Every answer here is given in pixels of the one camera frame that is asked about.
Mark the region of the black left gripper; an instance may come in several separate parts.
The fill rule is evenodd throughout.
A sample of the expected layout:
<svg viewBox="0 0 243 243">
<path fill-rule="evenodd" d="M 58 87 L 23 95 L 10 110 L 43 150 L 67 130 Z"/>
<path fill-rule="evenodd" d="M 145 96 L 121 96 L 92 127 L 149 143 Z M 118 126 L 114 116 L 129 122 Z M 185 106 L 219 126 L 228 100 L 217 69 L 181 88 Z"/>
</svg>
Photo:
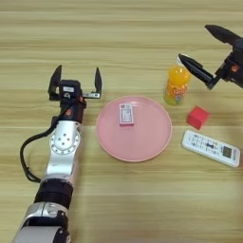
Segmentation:
<svg viewBox="0 0 243 243">
<path fill-rule="evenodd" d="M 54 73 L 52 74 L 48 87 L 48 95 L 51 101 L 59 100 L 59 93 L 57 92 L 57 87 L 61 81 L 62 67 L 59 65 Z M 60 121 L 72 121 L 72 122 L 83 122 L 84 110 L 86 109 L 87 99 L 99 99 L 102 93 L 102 76 L 99 68 L 96 68 L 95 73 L 95 88 L 96 93 L 92 91 L 91 93 L 83 93 L 77 98 L 62 98 L 60 102 L 61 113 L 59 115 Z"/>
</svg>

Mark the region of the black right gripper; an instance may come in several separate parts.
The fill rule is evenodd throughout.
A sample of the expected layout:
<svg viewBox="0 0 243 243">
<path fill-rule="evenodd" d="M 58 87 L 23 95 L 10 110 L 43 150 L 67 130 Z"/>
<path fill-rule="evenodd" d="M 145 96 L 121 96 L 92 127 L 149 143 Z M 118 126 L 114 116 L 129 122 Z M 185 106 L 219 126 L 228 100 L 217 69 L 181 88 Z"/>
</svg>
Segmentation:
<svg viewBox="0 0 243 243">
<path fill-rule="evenodd" d="M 205 28 L 220 42 L 233 46 L 232 52 L 215 74 L 222 80 L 235 83 L 243 88 L 243 38 L 218 25 L 206 25 Z M 218 82 L 217 77 L 206 71 L 203 65 L 193 58 L 184 54 L 179 54 L 178 58 L 188 71 L 205 83 L 209 89 L 212 89 Z"/>
</svg>

